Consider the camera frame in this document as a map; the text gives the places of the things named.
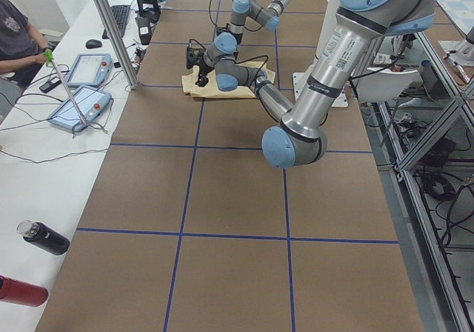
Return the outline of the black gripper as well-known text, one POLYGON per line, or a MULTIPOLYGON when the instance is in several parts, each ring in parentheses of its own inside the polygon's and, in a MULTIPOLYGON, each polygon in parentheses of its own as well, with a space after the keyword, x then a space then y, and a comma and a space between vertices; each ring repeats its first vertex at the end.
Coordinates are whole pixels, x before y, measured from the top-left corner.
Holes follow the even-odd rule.
POLYGON ((212 67, 209 66, 205 60, 201 59, 198 63, 199 73, 196 80, 196 85, 199 87, 205 87, 208 84, 207 74, 212 71, 212 67))

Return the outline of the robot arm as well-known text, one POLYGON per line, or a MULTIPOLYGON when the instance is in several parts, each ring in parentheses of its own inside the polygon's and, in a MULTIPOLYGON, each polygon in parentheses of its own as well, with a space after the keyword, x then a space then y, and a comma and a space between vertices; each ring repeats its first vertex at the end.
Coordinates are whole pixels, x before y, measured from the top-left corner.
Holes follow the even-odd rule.
POLYGON ((215 73, 219 90, 249 88, 275 119, 261 146, 265 159, 278 168, 307 165, 324 155, 321 123, 372 40, 426 30, 435 16, 435 0, 339 0, 335 28, 297 100, 290 102, 264 70, 236 61, 246 20, 274 30, 290 1, 272 0, 262 7, 256 0, 233 0, 228 27, 206 49, 187 51, 187 66, 199 68, 199 86, 215 73))
POLYGON ((274 31, 280 23, 280 15, 290 1, 272 0, 267 7, 262 7, 256 0, 233 0, 230 22, 221 31, 233 35, 237 44, 241 44, 247 18, 274 31))

